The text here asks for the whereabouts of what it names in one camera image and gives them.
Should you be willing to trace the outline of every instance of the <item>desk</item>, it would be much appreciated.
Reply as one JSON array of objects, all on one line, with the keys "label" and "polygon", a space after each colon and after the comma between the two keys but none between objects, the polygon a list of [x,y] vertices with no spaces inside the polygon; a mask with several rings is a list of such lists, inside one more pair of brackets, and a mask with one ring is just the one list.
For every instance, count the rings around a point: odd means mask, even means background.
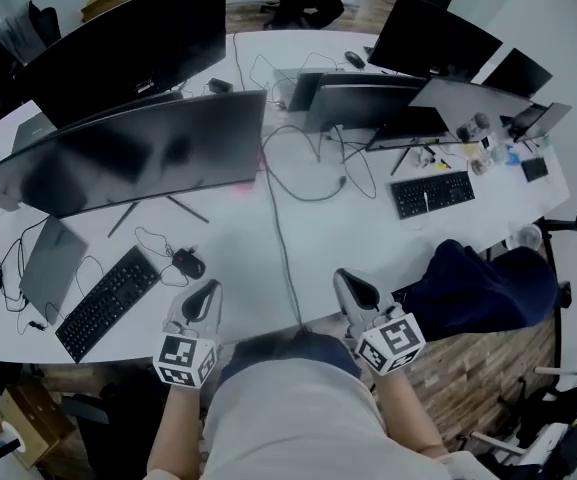
[{"label": "desk", "polygon": [[[300,67],[310,52],[344,62],[346,50],[365,58],[364,45],[373,45],[376,36],[316,31],[277,31],[237,34],[238,58],[246,89],[256,88],[249,71],[257,54],[266,56],[279,68]],[[194,77],[185,90],[200,95],[212,77],[221,78],[241,89],[235,62],[233,37],[227,40],[227,57]],[[330,67],[331,61],[311,56],[307,67]],[[352,66],[344,65],[348,70]],[[378,68],[367,67],[379,72]],[[258,61],[253,77],[260,84],[274,83],[273,68]],[[38,112],[26,104],[0,121],[0,159],[9,154],[17,126]],[[288,116],[268,104],[264,136],[284,124]],[[344,133],[346,140],[367,140],[367,131]],[[304,137],[278,134],[267,147],[269,163],[282,181],[299,194],[327,195],[344,174],[339,144],[325,141],[322,162],[318,164]],[[525,148],[518,148],[528,157]],[[550,176],[527,184],[520,167],[502,167],[485,176],[471,175],[476,199],[430,215],[401,221],[385,189],[387,183],[426,175],[404,162],[394,178],[390,170],[401,151],[366,155],[377,185],[377,198],[371,200],[348,183],[334,199],[322,203],[300,203],[279,187],[275,192],[281,226],[290,255],[290,265],[304,321],[339,311],[332,278],[337,268],[349,267],[370,272],[396,290],[415,282],[425,272],[437,245],[448,238],[481,251],[507,238],[517,226],[533,222],[564,202],[568,188],[554,150],[544,152]],[[465,167],[459,158],[448,162],[457,170]],[[363,161],[355,155],[348,168],[357,182],[370,190]],[[65,223],[89,243],[88,254],[108,271],[137,243],[134,230],[144,226],[165,235],[173,248],[198,246],[206,261],[206,278],[221,281],[224,287],[223,318],[220,335],[225,342],[276,331],[296,324],[282,266],[281,250],[273,223],[272,207],[265,175],[259,174],[249,186],[224,187],[177,196],[210,219],[206,225],[165,199],[144,201],[111,239],[106,235],[126,210],[127,205],[89,212],[65,219]],[[45,214],[25,207],[0,216],[0,258],[21,231],[39,222]],[[27,257],[40,229],[27,233]],[[140,238],[151,248],[162,249],[155,238]],[[144,251],[159,268],[165,258]],[[6,287],[17,293],[15,259],[7,264]],[[168,269],[167,282],[179,281],[175,269]],[[79,271],[84,291],[99,280],[99,268],[87,261]],[[179,288],[159,284],[131,309],[84,358],[84,362],[114,361],[152,355],[155,337],[162,329],[170,303]],[[68,314],[82,299],[76,283],[64,301],[62,314]],[[23,363],[71,363],[72,360],[54,335],[55,328],[39,332],[28,328],[17,332],[17,316],[7,313],[0,294],[0,361]],[[19,318],[19,330],[30,320],[43,320],[29,306]]]}]

